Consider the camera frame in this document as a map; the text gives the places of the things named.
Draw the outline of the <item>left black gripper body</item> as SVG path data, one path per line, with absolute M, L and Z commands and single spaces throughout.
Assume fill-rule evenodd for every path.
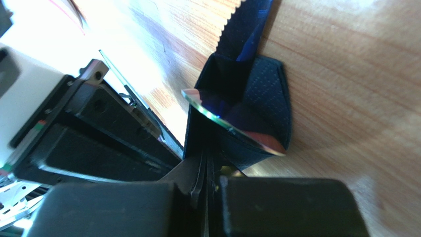
M 9 176 L 41 184 L 157 181 L 183 148 L 133 92 L 124 100 L 93 59 L 65 75 L 11 139 Z

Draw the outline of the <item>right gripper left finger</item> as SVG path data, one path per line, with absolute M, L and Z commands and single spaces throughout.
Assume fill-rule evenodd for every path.
M 197 155 L 158 181 L 57 185 L 24 236 L 198 237 L 204 167 Z

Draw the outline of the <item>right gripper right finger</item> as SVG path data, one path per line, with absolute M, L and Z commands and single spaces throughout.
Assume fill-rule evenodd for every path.
M 367 237 L 349 188 L 324 178 L 252 178 L 207 157 L 212 237 Z

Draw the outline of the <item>iridescent spoon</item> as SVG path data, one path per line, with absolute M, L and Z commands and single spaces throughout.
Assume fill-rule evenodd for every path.
M 181 94 L 198 112 L 234 137 L 269 154 L 286 155 L 286 149 L 269 122 L 245 104 L 204 89 L 183 89 Z

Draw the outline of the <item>black paper napkin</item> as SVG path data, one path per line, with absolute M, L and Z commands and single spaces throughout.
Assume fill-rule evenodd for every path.
M 292 110 L 281 61 L 258 56 L 235 62 L 212 55 L 197 85 L 181 93 L 210 121 L 213 140 L 239 169 L 286 155 Z

